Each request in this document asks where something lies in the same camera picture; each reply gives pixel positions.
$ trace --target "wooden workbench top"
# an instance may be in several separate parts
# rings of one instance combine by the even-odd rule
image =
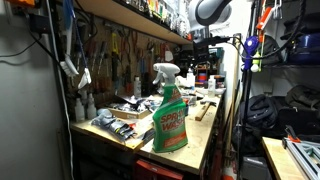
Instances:
[[[263,137],[262,142],[277,179],[308,179],[304,177],[295,159],[287,152],[288,150],[283,148],[281,140]]]
[[[189,110],[189,116],[186,117],[186,131],[188,144],[177,151],[169,153],[155,153],[152,150],[153,140],[147,143],[138,152],[141,156],[167,164],[177,169],[188,171],[193,174],[199,174],[205,156],[206,147],[211,138],[212,126],[214,124],[217,108],[220,98],[213,99],[216,107],[210,106],[202,121],[195,121],[195,115],[201,109],[202,105],[197,102],[196,107]]]
[[[204,161],[205,151],[211,139],[212,127],[216,112],[220,104],[220,98],[205,99],[216,102],[216,107],[210,106],[201,121],[195,120],[195,115],[202,108],[200,102],[197,106],[189,108],[189,115],[185,118],[188,144],[177,151],[169,153],[155,153],[152,150],[153,139],[144,144],[142,140],[130,139],[126,144],[120,143],[107,131],[90,124],[91,121],[72,123],[71,129],[80,133],[108,142],[122,150],[137,152],[139,155],[167,164],[177,169],[199,174]],[[153,114],[142,121],[149,121]]]
[[[152,118],[152,114],[148,115],[145,119],[141,121],[148,121]],[[98,126],[91,125],[91,120],[86,120],[84,122],[71,123],[70,128],[78,131],[80,133],[92,136],[94,138],[100,139],[104,142],[110,143],[111,145],[122,149],[124,151],[137,152],[144,144],[140,139],[129,139],[126,143],[121,143],[118,139],[112,136],[109,132]]]

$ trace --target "plastic bag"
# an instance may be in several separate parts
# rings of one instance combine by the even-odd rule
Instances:
[[[134,129],[127,123],[118,120],[113,115],[110,116],[105,113],[94,118],[91,125],[99,126],[100,128],[107,130],[112,136],[121,142],[125,142],[135,134]]]

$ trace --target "green spray bottle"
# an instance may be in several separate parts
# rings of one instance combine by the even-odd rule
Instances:
[[[153,84],[157,84],[162,77],[165,79],[162,104],[152,117],[155,126],[153,150],[157,153],[175,151],[188,143],[185,128],[186,104],[175,85],[175,74],[180,69],[171,63],[156,63],[153,69],[158,71]]]

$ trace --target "hammer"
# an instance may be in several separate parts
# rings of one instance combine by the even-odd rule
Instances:
[[[201,121],[204,114],[207,112],[208,108],[212,106],[216,106],[216,103],[213,101],[200,101],[200,104],[204,104],[200,111],[196,115],[196,121]]]

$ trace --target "cardboard box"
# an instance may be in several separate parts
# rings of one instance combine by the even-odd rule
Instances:
[[[149,114],[151,114],[149,110],[145,110],[138,113],[138,112],[132,112],[132,111],[121,111],[113,108],[108,108],[108,109],[117,118],[122,118],[122,119],[143,119]]]

